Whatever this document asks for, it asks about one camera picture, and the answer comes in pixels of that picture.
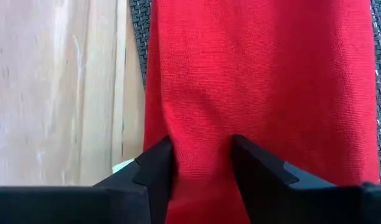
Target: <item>red cloth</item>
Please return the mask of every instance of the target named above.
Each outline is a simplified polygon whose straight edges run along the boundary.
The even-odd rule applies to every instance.
[[[152,11],[144,146],[174,143],[167,223],[249,222],[235,133],[335,184],[378,182],[368,0],[155,0]]]

